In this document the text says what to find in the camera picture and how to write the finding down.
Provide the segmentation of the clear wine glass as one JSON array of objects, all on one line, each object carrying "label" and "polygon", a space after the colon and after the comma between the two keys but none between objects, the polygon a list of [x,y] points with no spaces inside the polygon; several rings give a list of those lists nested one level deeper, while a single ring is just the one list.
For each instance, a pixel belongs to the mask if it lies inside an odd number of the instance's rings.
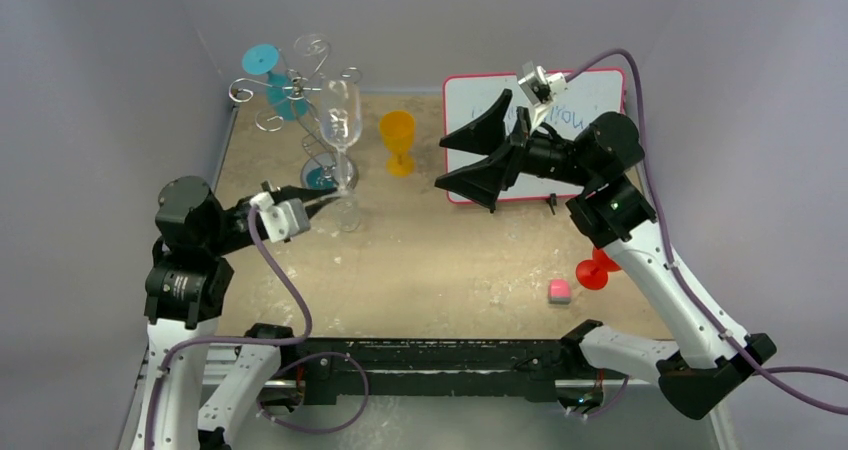
[{"label": "clear wine glass", "polygon": [[320,103],[321,136],[336,152],[334,179],[339,192],[348,194],[354,173],[349,150],[363,129],[359,87],[350,80],[327,79],[321,86]]}]

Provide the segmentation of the blue plastic wine glass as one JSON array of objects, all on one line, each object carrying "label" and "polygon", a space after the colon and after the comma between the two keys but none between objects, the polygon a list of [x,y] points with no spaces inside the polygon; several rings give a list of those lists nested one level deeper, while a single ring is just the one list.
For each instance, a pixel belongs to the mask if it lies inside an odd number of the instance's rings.
[{"label": "blue plastic wine glass", "polygon": [[277,116],[286,121],[294,121],[307,111],[303,100],[292,100],[291,80],[274,68],[282,60],[280,50],[272,44],[258,44],[249,48],[243,55],[241,65],[245,73],[253,76],[265,76],[269,87],[266,98]]}]

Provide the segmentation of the red plastic wine glass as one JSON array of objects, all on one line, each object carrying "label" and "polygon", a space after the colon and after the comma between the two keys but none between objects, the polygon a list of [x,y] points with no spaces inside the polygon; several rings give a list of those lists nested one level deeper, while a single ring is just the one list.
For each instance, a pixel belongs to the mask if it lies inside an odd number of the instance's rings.
[{"label": "red plastic wine glass", "polygon": [[582,287],[597,291],[608,284],[611,273],[619,271],[621,267],[603,250],[593,248],[591,256],[577,264],[575,277]]}]

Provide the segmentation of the clear champagne flute glass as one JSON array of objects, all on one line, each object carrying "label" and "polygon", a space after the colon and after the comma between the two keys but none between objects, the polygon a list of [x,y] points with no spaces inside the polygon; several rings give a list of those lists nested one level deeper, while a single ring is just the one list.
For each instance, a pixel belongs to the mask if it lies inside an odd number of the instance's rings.
[{"label": "clear champagne flute glass", "polygon": [[302,35],[295,41],[294,50],[300,56],[314,60],[310,71],[295,73],[294,82],[306,91],[319,90],[324,79],[323,67],[332,51],[329,39],[321,33]]}]

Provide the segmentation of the clear tumbler glass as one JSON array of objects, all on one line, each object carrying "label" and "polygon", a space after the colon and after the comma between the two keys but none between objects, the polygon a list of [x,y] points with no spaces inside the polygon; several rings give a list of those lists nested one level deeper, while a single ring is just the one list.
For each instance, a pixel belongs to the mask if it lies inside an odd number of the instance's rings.
[{"label": "clear tumbler glass", "polygon": [[358,200],[353,196],[339,198],[331,205],[335,224],[340,231],[356,231],[361,223]]}]

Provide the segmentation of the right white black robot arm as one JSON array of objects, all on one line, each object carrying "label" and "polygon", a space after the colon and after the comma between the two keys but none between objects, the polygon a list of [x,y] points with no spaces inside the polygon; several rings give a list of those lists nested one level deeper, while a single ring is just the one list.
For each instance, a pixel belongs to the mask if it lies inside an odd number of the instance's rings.
[{"label": "right white black robot arm", "polygon": [[683,416],[705,417],[775,354],[775,343],[735,322],[664,237],[657,211],[627,177],[645,155],[630,118],[605,112],[566,139],[534,123],[525,107],[507,128],[511,100],[511,91],[503,91],[476,119],[440,139],[442,148],[475,154],[477,161],[438,177],[436,186],[489,210],[523,174],[577,186],[566,203],[574,225],[636,284],[671,339],[589,321],[562,349],[564,369],[576,377],[609,369],[652,383]]}]

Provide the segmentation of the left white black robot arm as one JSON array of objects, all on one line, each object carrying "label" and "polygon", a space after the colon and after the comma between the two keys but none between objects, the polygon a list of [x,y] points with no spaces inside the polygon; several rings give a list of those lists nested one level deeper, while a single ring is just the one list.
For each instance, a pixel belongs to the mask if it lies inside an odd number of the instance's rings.
[{"label": "left white black robot arm", "polygon": [[[297,347],[312,330],[307,305],[266,241],[289,242],[338,199],[335,189],[274,187],[224,208],[207,181],[183,176],[158,195],[160,232],[145,280],[148,366],[135,449],[229,449],[271,378],[298,373]],[[234,270],[226,257],[254,247],[305,311],[305,330],[256,324],[216,334]]]}]

